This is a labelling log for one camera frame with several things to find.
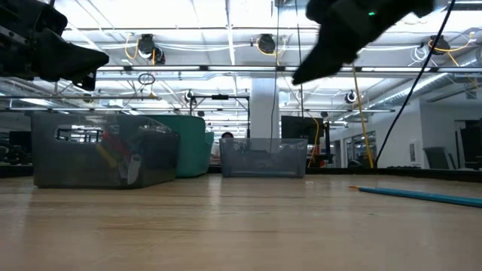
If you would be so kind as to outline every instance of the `blue pencil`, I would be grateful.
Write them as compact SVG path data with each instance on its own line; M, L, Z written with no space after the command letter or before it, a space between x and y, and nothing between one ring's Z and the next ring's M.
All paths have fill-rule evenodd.
M445 203L452 203L458 204L463 206L473 206L473 207L482 207L482 198L467 198L462 196L449 196L449 195L442 195L442 194L434 194L434 193L424 193L424 192L416 192L416 191L408 191L408 190L397 190L397 189L389 189L389 188L370 188L370 187L357 187L357 186L350 186L350 188L356 188L361 192L368 192L368 193L379 193L383 195L389 196L402 196L408 197L412 199L424 199L430 200L435 202L445 202Z

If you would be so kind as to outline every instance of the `teal bin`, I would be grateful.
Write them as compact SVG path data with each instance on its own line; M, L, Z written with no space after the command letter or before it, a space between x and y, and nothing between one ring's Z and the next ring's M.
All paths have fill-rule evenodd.
M208 172L214 133L206 132L203 118L175 115L149 117L179 134L177 178L193 178Z

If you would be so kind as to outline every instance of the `white column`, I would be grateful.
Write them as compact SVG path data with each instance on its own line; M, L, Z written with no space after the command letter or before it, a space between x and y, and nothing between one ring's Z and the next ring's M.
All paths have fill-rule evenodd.
M252 139L279 138L279 98L278 87L276 86L275 90L275 86L274 79L252 79L250 100Z

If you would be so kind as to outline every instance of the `table surface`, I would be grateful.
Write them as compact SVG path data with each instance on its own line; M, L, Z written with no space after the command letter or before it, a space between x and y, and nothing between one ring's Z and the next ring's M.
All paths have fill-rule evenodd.
M394 176L206 175L139 190L0 179L0 270L480 270L482 210L349 185L482 197Z

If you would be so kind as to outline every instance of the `person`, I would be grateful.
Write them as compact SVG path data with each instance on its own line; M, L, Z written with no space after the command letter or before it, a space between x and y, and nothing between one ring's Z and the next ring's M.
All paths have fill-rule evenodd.
M231 132L225 132L221 135L222 139L234 139L234 135ZM219 143L214 143L211 149L211 163L221 162L221 149Z

